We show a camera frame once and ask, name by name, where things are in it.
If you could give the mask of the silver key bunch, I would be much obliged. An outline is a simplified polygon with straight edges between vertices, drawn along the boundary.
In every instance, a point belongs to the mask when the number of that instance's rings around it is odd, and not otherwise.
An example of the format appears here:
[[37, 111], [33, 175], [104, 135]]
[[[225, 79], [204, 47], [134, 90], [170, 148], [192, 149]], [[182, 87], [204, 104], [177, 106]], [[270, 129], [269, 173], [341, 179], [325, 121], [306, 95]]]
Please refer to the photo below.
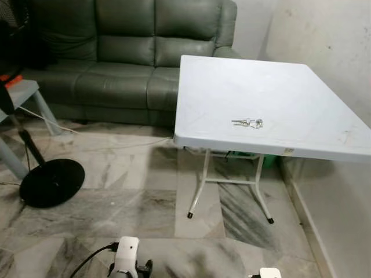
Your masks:
[[251, 128], [262, 128], [263, 127], [262, 119], [239, 119], [239, 120], [232, 120], [232, 122], [236, 126], [244, 126], [244, 127], [251, 127]]

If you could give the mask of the black fan stand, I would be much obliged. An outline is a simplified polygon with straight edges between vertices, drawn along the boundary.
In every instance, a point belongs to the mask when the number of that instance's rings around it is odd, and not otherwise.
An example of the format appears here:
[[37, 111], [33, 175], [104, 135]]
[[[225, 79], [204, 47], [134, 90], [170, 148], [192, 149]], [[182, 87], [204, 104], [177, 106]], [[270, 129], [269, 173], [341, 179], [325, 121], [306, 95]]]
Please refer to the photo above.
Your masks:
[[39, 164], [23, 178], [20, 199], [30, 207], [54, 207], [71, 199], [84, 183], [85, 170], [72, 159], [45, 160], [27, 130], [18, 131]]

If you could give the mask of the green box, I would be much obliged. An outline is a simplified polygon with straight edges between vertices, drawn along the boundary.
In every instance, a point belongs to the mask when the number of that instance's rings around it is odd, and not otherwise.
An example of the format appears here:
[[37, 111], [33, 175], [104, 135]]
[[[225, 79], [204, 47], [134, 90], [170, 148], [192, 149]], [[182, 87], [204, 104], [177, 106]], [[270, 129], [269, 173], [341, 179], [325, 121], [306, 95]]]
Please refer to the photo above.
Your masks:
[[[246, 153], [246, 152], [235, 152], [235, 151], [227, 151], [224, 155], [226, 159], [236, 158], [236, 159], [258, 159], [258, 155], [256, 153]], [[270, 169], [270, 167], [275, 164], [275, 160], [277, 156], [275, 155], [264, 155], [262, 167], [265, 169]]]

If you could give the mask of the white folding table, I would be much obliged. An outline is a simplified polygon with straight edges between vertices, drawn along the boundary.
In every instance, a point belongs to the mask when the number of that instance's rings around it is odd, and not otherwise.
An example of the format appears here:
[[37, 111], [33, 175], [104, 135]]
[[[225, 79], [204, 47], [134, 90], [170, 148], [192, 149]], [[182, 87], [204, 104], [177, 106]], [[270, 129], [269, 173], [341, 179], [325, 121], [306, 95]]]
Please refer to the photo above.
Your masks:
[[[262, 128], [232, 120], [262, 119]], [[371, 162], [371, 130], [305, 64], [183, 55], [174, 143], [206, 151], [193, 217], [209, 161], [219, 151], [256, 153], [256, 176], [247, 185], [269, 223], [273, 217], [260, 193], [264, 155], [351, 163]], [[294, 149], [285, 155], [286, 148]]]

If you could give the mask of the grey side table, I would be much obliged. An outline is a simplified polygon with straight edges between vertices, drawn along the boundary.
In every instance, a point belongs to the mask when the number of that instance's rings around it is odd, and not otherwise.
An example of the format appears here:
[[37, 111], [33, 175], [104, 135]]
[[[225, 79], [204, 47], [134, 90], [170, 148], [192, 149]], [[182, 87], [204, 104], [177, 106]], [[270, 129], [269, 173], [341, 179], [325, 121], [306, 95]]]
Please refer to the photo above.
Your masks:
[[[47, 128], [51, 135], [58, 136], [63, 131], [58, 126], [58, 122], [44, 97], [39, 91], [39, 85], [36, 81], [25, 79], [22, 82], [10, 87], [9, 96], [13, 101], [15, 108], [21, 108], [31, 97], [40, 110], [40, 117], [46, 122]], [[15, 175], [16, 178], [22, 180], [28, 172], [28, 167], [21, 163], [21, 160], [11, 150], [8, 144], [0, 137], [0, 161]]]

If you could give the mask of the green leather sofa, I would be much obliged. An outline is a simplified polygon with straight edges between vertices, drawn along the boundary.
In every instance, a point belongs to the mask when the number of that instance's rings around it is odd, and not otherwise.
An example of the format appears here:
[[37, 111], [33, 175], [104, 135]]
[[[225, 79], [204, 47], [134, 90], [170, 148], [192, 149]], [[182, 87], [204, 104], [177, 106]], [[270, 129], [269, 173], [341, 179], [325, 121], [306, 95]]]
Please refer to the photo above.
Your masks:
[[24, 77], [58, 118], [174, 126], [183, 55], [238, 58], [233, 0], [26, 0], [55, 58]]

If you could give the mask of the orange object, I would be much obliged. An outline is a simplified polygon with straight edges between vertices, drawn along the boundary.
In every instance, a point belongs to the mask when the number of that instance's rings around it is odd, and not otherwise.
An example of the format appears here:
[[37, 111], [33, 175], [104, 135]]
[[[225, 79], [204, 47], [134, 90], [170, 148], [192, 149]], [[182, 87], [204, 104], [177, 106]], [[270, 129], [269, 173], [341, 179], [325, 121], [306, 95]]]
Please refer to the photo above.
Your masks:
[[5, 88], [9, 89], [19, 82], [24, 80], [23, 76], [10, 76], [10, 75], [2, 75], [0, 76], [0, 85], [3, 85]]

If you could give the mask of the black fan head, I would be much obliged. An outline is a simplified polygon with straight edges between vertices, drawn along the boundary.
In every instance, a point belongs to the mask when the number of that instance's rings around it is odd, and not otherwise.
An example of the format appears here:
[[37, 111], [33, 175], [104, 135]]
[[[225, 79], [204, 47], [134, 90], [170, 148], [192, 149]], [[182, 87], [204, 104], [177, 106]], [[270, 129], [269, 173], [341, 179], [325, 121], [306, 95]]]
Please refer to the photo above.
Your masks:
[[29, 24], [26, 0], [0, 0], [0, 75], [25, 64]]

